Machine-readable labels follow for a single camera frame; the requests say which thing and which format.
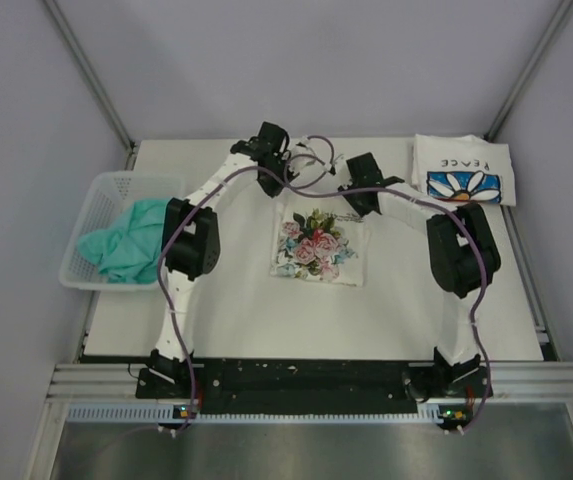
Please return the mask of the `white floral print t-shirt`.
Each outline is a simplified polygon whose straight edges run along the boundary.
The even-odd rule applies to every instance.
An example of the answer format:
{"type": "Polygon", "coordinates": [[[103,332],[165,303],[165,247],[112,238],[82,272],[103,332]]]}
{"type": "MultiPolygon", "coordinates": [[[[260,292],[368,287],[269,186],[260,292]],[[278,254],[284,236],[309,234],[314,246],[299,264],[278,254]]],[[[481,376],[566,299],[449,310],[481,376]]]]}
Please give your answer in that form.
{"type": "Polygon", "coordinates": [[[369,231],[341,197],[291,194],[277,203],[270,274],[361,287],[369,231]]]}

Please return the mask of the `teal t-shirt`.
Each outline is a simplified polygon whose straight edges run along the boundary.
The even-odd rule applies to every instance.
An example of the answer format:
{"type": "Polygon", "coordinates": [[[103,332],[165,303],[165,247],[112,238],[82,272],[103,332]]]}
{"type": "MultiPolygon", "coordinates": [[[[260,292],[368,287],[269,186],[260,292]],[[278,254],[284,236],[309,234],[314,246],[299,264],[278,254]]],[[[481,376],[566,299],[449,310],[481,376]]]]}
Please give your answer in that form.
{"type": "Polygon", "coordinates": [[[81,235],[77,252],[109,284],[156,282],[168,202],[169,198],[135,201],[108,227],[81,235]]]}

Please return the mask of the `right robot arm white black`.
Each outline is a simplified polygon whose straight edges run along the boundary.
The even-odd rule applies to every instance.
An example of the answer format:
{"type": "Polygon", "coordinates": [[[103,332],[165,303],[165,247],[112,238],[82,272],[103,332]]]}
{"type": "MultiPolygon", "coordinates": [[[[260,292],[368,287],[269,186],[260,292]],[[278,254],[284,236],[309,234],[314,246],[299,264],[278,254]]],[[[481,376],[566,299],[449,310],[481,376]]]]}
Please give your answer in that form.
{"type": "Polygon", "coordinates": [[[430,272],[443,291],[432,380],[440,393],[456,395],[488,359],[477,311],[501,257],[485,212],[478,204],[449,206],[396,176],[386,178],[370,153],[346,166],[348,183],[338,191],[359,216],[376,213],[426,238],[430,272]]]}

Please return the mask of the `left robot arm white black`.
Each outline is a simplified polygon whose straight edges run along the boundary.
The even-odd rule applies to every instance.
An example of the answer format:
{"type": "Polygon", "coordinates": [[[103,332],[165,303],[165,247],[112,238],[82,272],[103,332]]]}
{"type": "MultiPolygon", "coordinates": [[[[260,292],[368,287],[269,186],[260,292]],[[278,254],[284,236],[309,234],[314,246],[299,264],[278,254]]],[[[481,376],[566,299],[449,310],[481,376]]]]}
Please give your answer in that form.
{"type": "Polygon", "coordinates": [[[186,197],[171,199],[165,211],[157,278],[165,300],[160,336],[148,368],[171,396],[182,396],[194,379],[189,313],[199,279],[211,273],[221,252],[219,222],[257,226],[291,180],[287,171],[289,135],[264,122],[257,135],[237,141],[224,163],[186,197]]]}

